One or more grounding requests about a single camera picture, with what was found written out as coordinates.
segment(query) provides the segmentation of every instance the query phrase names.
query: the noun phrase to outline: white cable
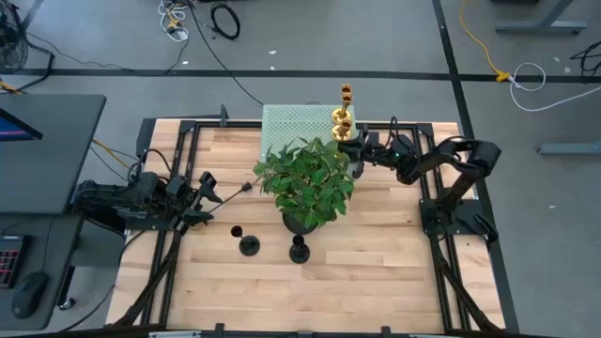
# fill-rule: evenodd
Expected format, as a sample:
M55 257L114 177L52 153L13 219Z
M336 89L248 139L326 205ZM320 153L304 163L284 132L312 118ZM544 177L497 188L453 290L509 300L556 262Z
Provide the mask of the white cable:
M167 34L167 37L169 37L171 40L175 41L175 42L183 42L185 40L188 39L188 37L190 36L188 33L188 29L184 28L184 27L177 27L176 28L176 32L179 34L179 38L175 38L172 34L169 34L167 32L167 28L165 28L164 22L165 22L165 18L167 18L167 20L171 21L171 19L168 17L169 14L171 14L171 16L173 16L174 18L176 18L177 20L184 20L186 19L186 13L183 12L182 9L186 9L188 8L188 6L182 6L182 7L178 7L177 5L175 5L175 7L168 9L168 6L173 6L174 3L173 2L168 2L167 5L165 5L164 1L161 0L161 3L159 4L159 7L157 8L157 11L159 12L159 14L161 14L161 20L159 21L159 25L161 26L162 31Z
M517 81L517 73L524 66L532 66L532 67L535 67L538 70L540 70L541 74L543 75L543 82L541 83L541 85L537 86L536 88L526 88L525 86L519 84L519 82ZM524 108L519 103L517 103L516 96L514 95L514 87L518 88L518 89L521 89L523 91L527 91L527 92L536 92L536 91L539 91L539 90L543 89L543 87L545 86L545 83L547 82L547 74L545 73L545 71L543 70L543 68L541 68L540 66L538 66L537 64L534 64L532 62L525 62L525 63L517 66L516 71L514 72L514 76L513 77L510 76L509 77L509 81L511 82L509 84L509 94L511 94L511 99L514 101L514 103L516 104L516 106L519 109L521 109L523 111L526 111L526 112L530 112L530 113L542 112L542 111L545 111L545 110L547 110L549 108L553 108L555 106L558 106L560 104L564 104L564 103L569 102L571 100L575 100L575 99L579 99L579 98L585 97L585 96L587 96L589 94L592 94L592 93L594 93L594 92L596 92L598 90L601 90L601 86L599 86L599 87L597 87L597 88L595 88L593 90L589 90L589 91L584 92L584 93L582 93L580 95L576 95L574 97L567 98L565 100L561 100L561 101L555 102L553 104L549 104L548 106L545 106L545 107L529 109L529 108Z

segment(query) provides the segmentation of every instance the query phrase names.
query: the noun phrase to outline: keyboard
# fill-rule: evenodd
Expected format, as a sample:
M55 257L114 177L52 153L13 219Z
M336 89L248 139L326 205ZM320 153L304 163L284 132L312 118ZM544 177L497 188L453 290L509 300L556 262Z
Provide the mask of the keyboard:
M0 289L12 288L24 260L27 236L0 237Z

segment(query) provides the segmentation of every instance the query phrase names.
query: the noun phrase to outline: computer mouse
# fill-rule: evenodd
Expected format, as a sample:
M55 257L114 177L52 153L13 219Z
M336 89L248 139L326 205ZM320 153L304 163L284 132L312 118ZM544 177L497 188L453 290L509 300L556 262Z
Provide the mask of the computer mouse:
M32 272L17 285L12 297L12 313L17 318L27 318L38 309L48 275L43 271Z

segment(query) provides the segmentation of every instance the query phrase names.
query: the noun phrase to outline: yellow cable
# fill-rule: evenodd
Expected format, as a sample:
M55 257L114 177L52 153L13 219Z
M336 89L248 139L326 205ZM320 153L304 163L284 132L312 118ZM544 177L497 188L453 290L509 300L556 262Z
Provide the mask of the yellow cable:
M486 59L488 60L488 65L490 65L490 67L495 70L495 72L497 73L497 82L503 82L507 79L509 79L509 77L511 76L511 73L507 72L507 71L502 71L502 70L498 70L495 65L492 63L492 60L490 59L490 54L488 53L488 48L484 45L484 43L482 43L479 39L477 39L468 29L468 27L466 26L466 24L463 22L463 9L466 6L466 0L463 0L461 2L461 9L459 10L459 21L461 22L461 26L463 27L463 30L466 31L466 33L468 33L468 35L470 36L470 38L474 41L476 41L476 43L478 43L482 49L485 50L486 53Z
M111 155L116 161L118 161L119 163L121 163L121 165L123 165L127 169L130 169L130 167L125 162L123 162L117 155L115 155L115 153L113 152L113 150L111 150L104 143L102 143L101 141L99 141L97 139L92 139L92 142L94 142L95 144L97 144L100 147L102 147L102 149L104 149L107 153L109 153L109 155Z

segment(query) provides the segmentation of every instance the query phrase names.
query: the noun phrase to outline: monitor screen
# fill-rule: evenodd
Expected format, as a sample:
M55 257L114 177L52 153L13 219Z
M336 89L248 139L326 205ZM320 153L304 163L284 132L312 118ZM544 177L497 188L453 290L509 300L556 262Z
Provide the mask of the monitor screen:
M0 108L0 142L39 140L42 134Z

